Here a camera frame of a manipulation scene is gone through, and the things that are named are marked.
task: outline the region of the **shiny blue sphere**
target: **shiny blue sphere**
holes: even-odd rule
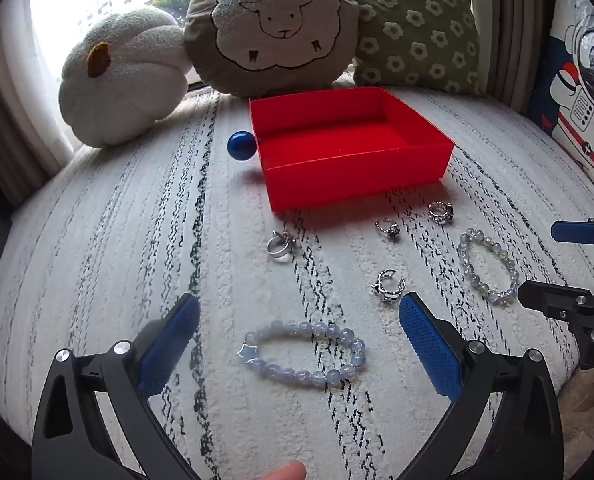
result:
[[[227,149],[235,160],[248,160],[257,151],[255,136],[244,130],[235,132],[228,139]]]

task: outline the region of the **beaded bracelet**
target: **beaded bracelet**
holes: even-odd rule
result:
[[[279,336],[302,336],[311,338],[314,335],[317,338],[330,338],[351,349],[352,357],[349,364],[344,364],[339,370],[333,368],[327,373],[308,370],[295,371],[293,368],[282,368],[277,364],[269,364],[259,358],[259,344],[267,339]],[[355,337],[355,332],[350,328],[340,329],[335,323],[326,323],[317,321],[314,324],[308,321],[297,323],[296,321],[273,321],[270,325],[261,325],[254,332],[247,332],[244,336],[244,344],[237,355],[241,357],[244,363],[254,372],[263,378],[279,381],[285,384],[299,384],[301,386],[324,387],[327,383],[338,385],[343,379],[352,381],[357,373],[357,368],[361,368],[366,363],[366,345],[360,339]]]
[[[460,263],[464,266],[464,276],[471,285],[479,290],[482,296],[492,304],[501,304],[503,306],[510,304],[517,297],[517,287],[519,286],[519,272],[515,269],[515,262],[508,257],[508,252],[503,251],[501,245],[494,242],[490,236],[485,236],[482,231],[475,231],[473,228],[466,229],[459,237],[457,246],[457,255]],[[493,290],[487,283],[474,273],[469,256],[471,242],[477,242],[487,248],[491,253],[497,256],[510,275],[510,285],[507,290],[500,292]]]

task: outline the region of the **sheep pillow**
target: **sheep pillow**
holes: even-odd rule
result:
[[[325,88],[353,59],[358,19],[355,0],[191,0],[186,50],[223,93]]]
[[[163,10],[110,14],[71,51],[59,107],[81,142],[120,144],[170,115],[188,89],[184,32]]]

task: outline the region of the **open silver ring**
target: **open silver ring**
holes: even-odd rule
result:
[[[296,246],[297,240],[288,231],[273,231],[273,237],[268,241],[266,250],[273,258],[281,258],[292,253]]]
[[[437,224],[448,224],[453,220],[453,205],[450,202],[433,202],[428,205],[428,217]]]
[[[399,235],[399,226],[392,218],[382,218],[375,222],[375,227],[378,231],[381,231],[391,239],[395,239]]]
[[[393,301],[397,301],[406,288],[406,282],[404,278],[399,279],[399,288],[397,290],[387,290],[386,287],[383,286],[381,280],[384,278],[392,278],[394,275],[395,271],[393,269],[383,270],[379,273],[379,276],[377,276],[377,281],[371,285],[373,292],[377,294],[377,296],[381,296],[381,300],[384,303],[392,303]]]

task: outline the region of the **green pillow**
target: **green pillow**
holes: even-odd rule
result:
[[[358,85],[419,85],[478,94],[471,0],[356,0]]]

